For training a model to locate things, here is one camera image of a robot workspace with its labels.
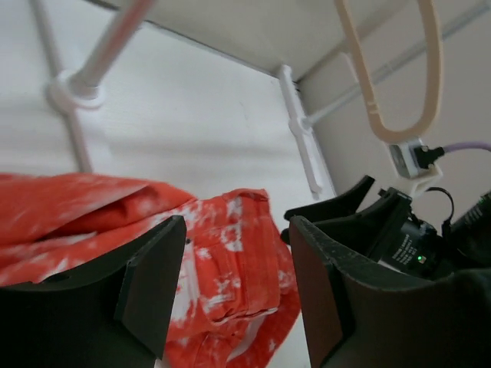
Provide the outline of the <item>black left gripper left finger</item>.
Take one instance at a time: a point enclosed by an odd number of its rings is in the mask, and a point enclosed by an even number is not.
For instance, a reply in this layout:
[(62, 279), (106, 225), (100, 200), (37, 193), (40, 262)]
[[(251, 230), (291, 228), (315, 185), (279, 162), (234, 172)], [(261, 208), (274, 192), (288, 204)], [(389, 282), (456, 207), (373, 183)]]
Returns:
[(3, 367), (152, 367), (164, 355), (186, 224), (34, 284), (1, 289)]

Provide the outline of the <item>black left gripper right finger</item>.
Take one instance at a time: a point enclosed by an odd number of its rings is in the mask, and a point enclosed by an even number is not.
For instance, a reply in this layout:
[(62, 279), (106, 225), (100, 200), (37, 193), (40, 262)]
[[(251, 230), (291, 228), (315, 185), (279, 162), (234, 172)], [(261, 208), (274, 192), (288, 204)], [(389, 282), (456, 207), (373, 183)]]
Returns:
[(307, 219), (289, 226), (313, 367), (488, 367), (490, 272), (426, 281), (392, 271)]

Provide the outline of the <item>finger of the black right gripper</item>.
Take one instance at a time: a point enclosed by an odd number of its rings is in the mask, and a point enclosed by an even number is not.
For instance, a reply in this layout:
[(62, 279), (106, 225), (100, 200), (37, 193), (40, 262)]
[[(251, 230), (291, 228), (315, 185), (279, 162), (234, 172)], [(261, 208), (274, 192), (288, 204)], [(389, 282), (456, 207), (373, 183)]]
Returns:
[(292, 217), (302, 216), (310, 222), (321, 222), (353, 215), (374, 183), (373, 177), (365, 175), (354, 187), (333, 199), (287, 210), (284, 219), (289, 221)]

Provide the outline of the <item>orange white tie-dye trousers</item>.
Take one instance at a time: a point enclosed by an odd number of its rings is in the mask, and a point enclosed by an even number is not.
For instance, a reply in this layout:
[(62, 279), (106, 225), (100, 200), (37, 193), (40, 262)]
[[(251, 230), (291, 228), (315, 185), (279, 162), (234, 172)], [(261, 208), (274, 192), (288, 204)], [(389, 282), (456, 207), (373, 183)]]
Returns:
[(186, 224), (163, 358), (264, 367), (300, 313), (295, 269), (262, 190), (197, 199), (164, 182), (1, 177), (1, 289), (71, 270), (178, 215)]

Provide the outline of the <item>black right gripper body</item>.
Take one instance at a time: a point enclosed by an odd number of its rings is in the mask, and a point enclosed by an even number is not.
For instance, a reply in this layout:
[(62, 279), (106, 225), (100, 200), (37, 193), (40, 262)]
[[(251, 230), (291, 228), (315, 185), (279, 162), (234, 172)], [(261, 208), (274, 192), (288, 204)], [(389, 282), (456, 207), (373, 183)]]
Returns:
[(490, 267), (490, 193), (456, 221), (443, 220), (441, 231), (415, 216), (410, 204), (404, 216), (387, 225), (366, 256), (394, 271), (437, 280), (457, 271)]

